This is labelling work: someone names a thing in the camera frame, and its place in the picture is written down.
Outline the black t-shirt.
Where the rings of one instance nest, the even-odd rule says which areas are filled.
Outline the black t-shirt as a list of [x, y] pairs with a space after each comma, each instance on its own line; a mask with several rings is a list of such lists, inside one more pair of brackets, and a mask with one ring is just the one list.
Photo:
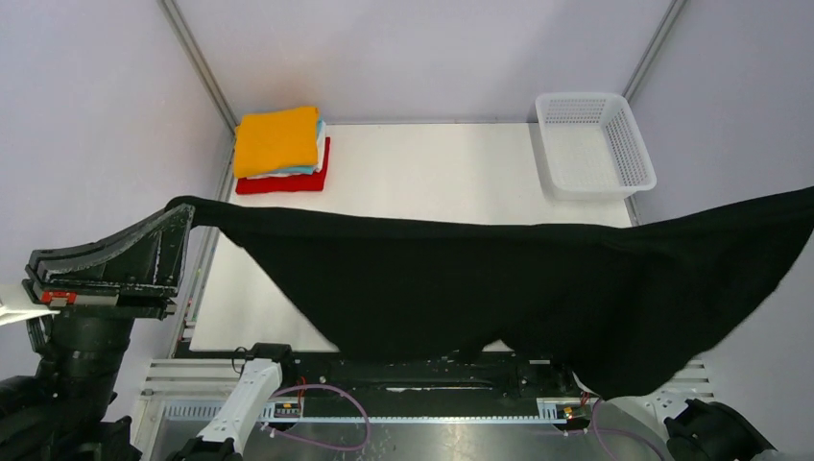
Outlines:
[[180, 196], [347, 359], [500, 341], [605, 399], [656, 391], [777, 290], [813, 232], [804, 188], [632, 228], [476, 225]]

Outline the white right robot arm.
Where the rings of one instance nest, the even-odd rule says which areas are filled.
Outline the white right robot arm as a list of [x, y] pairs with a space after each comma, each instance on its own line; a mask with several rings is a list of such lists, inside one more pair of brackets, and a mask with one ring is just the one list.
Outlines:
[[[581, 403], [591, 410], [584, 434], [594, 437], [611, 460], [631, 460], [621, 446], [643, 448], [646, 460], [811, 460], [811, 453], [783, 452], [733, 408], [715, 400], [690, 399], [671, 389], [647, 396], [608, 402], [587, 387], [588, 371], [568, 358], [550, 371], [552, 386], [573, 396], [581, 390]], [[637, 418], [650, 431], [642, 435], [603, 422], [616, 408]]]

